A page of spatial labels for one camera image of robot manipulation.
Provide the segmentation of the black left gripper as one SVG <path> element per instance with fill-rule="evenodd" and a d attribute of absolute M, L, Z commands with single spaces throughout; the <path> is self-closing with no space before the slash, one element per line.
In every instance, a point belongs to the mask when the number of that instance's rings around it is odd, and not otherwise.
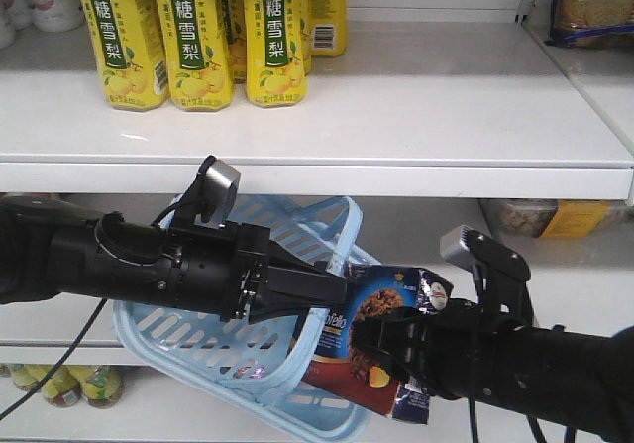
<path fill-rule="evenodd" d="M 247 223 L 169 227 L 166 305 L 229 321 L 243 317 L 252 299 L 248 320 L 255 324 L 345 301 L 346 281 L 324 265 L 310 265 L 285 249 L 273 249 L 267 259 L 269 239 L 267 227 Z"/>

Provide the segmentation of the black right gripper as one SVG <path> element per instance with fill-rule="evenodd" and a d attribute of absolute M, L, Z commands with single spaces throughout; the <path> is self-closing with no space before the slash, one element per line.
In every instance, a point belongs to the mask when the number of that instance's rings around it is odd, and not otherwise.
<path fill-rule="evenodd" d="M 435 314 L 396 308 L 366 317 L 353 325 L 352 376 L 373 389 L 421 392 L 421 383 L 449 400 L 485 401 L 494 341 L 509 326 L 507 313 L 488 314 L 463 298 Z"/>

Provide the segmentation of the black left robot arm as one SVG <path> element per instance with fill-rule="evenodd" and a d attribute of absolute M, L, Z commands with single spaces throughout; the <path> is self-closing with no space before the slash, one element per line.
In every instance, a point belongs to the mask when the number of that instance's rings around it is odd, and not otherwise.
<path fill-rule="evenodd" d="M 63 292 L 257 323 L 332 308 L 347 286 L 286 251 L 266 227 L 175 217 L 162 229 L 51 198 L 2 197 L 2 303 Z"/>

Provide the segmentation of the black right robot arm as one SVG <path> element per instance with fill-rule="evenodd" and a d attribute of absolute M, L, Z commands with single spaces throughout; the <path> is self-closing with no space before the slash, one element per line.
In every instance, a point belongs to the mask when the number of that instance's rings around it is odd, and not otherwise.
<path fill-rule="evenodd" d="M 611 337 L 530 326 L 451 299 L 358 321 L 352 344 L 394 378 L 601 437 L 633 439 L 633 330 Z"/>

